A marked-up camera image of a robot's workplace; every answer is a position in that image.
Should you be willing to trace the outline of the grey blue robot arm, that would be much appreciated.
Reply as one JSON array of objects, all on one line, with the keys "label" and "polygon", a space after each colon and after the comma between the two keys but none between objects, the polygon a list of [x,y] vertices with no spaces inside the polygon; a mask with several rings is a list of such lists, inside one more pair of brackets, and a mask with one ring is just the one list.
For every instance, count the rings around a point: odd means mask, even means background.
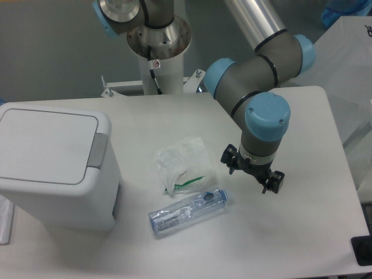
[{"label": "grey blue robot arm", "polygon": [[[277,193],[285,175],[272,171],[271,164],[291,110],[272,89],[311,68],[314,46],[304,35],[291,35],[269,1],[227,1],[226,6],[255,56],[241,64],[221,58],[202,80],[242,131],[239,147],[228,145],[221,162],[230,172],[252,175],[264,191]],[[183,91],[183,66],[175,59],[189,47],[191,30],[174,13],[173,1],[94,1],[92,7],[107,35],[126,35],[141,64],[144,94]]]}]

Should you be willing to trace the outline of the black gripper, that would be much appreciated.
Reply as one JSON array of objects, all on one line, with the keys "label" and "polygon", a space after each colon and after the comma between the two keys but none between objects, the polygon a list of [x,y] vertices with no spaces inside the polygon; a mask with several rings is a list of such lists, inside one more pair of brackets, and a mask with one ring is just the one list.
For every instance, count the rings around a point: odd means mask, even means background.
[{"label": "black gripper", "polygon": [[252,164],[248,158],[244,159],[232,144],[223,151],[220,161],[229,168],[229,174],[233,174],[235,170],[242,170],[253,176],[259,184],[263,184],[262,194],[267,191],[277,194],[283,185],[285,174],[281,171],[272,172],[272,162],[264,165]]}]

